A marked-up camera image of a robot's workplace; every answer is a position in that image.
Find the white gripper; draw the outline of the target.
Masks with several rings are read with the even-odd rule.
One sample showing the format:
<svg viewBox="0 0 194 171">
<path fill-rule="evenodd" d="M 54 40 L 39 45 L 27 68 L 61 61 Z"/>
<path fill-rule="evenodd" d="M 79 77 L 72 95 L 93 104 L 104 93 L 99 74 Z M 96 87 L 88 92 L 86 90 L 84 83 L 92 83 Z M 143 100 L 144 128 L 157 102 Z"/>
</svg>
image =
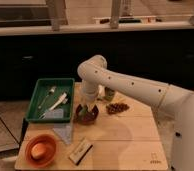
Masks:
<svg viewBox="0 0 194 171">
<path fill-rule="evenodd" d="M 96 105 L 96 99 L 98 96 L 97 91 L 87 92 L 84 88 L 80 90 L 81 104 L 87 107 L 87 111 L 91 112 Z"/>
</svg>

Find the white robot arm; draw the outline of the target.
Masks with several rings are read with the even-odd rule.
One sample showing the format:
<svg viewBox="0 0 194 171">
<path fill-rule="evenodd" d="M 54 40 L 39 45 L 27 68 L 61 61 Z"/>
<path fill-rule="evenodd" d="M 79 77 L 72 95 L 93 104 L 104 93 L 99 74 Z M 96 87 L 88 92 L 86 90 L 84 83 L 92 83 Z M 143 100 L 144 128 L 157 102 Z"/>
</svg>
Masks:
<svg viewBox="0 0 194 171">
<path fill-rule="evenodd" d="M 77 73 L 85 102 L 93 102 L 102 85 L 171 114 L 175 118 L 171 167 L 174 171 L 194 171 L 194 91 L 110 71 L 102 55 L 80 63 Z"/>
</svg>

